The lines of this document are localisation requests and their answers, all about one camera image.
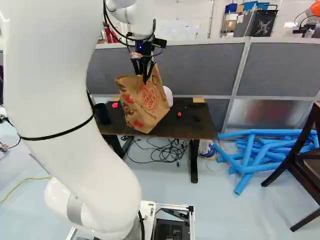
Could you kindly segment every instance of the desk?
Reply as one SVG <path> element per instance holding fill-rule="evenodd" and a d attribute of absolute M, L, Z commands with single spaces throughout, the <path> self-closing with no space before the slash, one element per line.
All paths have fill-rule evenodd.
<path fill-rule="evenodd" d="M 97 120 L 97 125 L 103 138 L 121 158 L 125 156 L 133 137 L 129 137 L 124 146 L 121 147 L 117 135 L 190 139 L 191 182 L 198 182 L 197 157 L 199 141 L 201 139 L 213 140 L 217 135 L 209 113 L 209 107 L 205 102 L 195 103 L 192 98 L 175 97 L 170 111 L 149 133 L 143 133 L 127 126 L 122 105 L 119 103 L 119 107 L 113 108 L 113 103 L 115 102 L 109 101 L 106 103 L 111 124 L 102 125 Z"/>

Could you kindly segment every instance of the white wall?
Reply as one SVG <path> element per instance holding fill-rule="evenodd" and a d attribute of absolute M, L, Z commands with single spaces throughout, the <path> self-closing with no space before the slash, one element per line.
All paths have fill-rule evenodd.
<path fill-rule="evenodd" d="M 309 8 L 315 0 L 282 0 L 280 10 L 275 20 L 272 37 L 295 37 L 301 38 L 302 34 L 292 34 L 293 29 L 298 29 L 294 26 L 294 19 L 297 15 Z M 302 14 L 297 18 L 303 20 L 306 17 Z"/>
<path fill-rule="evenodd" d="M 220 38 L 226 5 L 243 0 L 214 0 L 210 38 Z M 301 37 L 292 34 L 293 19 L 315 0 L 260 0 L 279 6 L 272 37 Z M 155 0 L 156 36 L 168 41 L 205 40 L 208 38 L 212 0 Z"/>

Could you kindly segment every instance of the robotic arm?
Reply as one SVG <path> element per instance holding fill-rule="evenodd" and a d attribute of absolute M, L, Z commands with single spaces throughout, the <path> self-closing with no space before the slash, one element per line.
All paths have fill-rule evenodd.
<path fill-rule="evenodd" d="M 320 24 L 320 1 L 312 4 L 306 11 L 300 13 L 294 20 L 296 23 L 296 19 L 305 14 L 305 17 L 302 18 L 297 27 L 299 29 L 293 30 L 293 34 L 302 34 L 303 38 L 311 38 L 315 32 L 317 24 Z"/>
<path fill-rule="evenodd" d="M 136 39 L 152 33 L 152 46 L 151 2 L 108 0 L 106 6 L 133 24 Z M 24 143 L 54 176 L 45 190 L 47 205 L 78 229 L 122 240 L 141 209 L 141 187 L 102 138 L 86 92 L 103 12 L 109 14 L 101 0 L 2 1 L 4 106 Z M 147 42 L 137 40 L 135 47 Z M 151 58 L 138 59 L 139 73 Z"/>

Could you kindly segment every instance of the red printed logo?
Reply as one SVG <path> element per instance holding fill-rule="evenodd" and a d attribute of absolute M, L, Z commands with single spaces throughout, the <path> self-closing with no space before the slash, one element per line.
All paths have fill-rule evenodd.
<path fill-rule="evenodd" d="M 138 120 L 134 120 L 133 126 L 138 127 L 138 128 L 143 128 L 144 124 L 139 122 Z"/>
<path fill-rule="evenodd" d="M 123 97 L 123 99 L 124 99 L 128 104 L 134 104 L 134 103 L 135 103 L 135 101 L 130 98 L 130 94 L 122 93 L 122 94 L 121 94 L 121 97 Z"/>
<path fill-rule="evenodd" d="M 146 110 L 153 111 L 158 107 L 158 95 L 155 86 L 147 81 L 142 85 L 142 91 L 139 94 L 143 107 Z"/>

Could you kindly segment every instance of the pile of blue foam tubes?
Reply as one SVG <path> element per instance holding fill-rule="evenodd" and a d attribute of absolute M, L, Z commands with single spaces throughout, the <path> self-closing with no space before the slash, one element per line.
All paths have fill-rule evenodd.
<path fill-rule="evenodd" d="M 229 174 L 243 175 L 234 189 L 235 194 L 240 195 L 243 192 L 254 173 L 276 169 L 295 145 L 301 131 L 302 129 L 248 129 L 219 134 L 220 140 L 241 137 L 235 139 L 237 148 L 242 151 L 238 154 L 227 154 L 214 144 L 220 154 L 217 162 L 228 162 Z M 315 130 L 311 130 L 300 153 L 315 148 L 319 148 L 318 135 Z"/>

